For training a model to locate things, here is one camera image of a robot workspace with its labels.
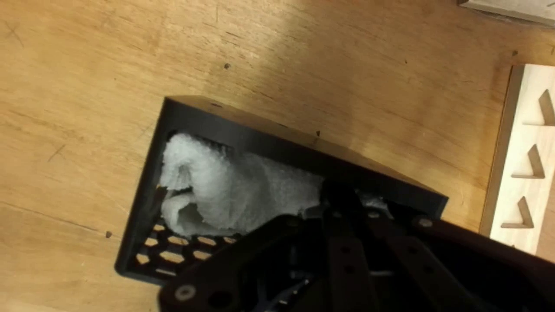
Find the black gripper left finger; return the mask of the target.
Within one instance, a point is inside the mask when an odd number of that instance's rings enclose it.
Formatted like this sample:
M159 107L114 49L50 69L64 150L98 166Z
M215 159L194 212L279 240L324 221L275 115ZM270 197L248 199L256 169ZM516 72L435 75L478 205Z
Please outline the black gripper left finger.
M353 219L360 202L350 186L334 181L322 185L322 202L331 309L374 312L374 283Z

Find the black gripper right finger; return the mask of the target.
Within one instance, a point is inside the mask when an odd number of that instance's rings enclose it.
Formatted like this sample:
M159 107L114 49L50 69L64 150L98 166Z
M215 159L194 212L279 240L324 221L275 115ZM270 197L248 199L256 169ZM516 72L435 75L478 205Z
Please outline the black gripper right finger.
M442 247L425 237L437 221L423 211L390 204L364 209L367 299L373 312L492 312Z

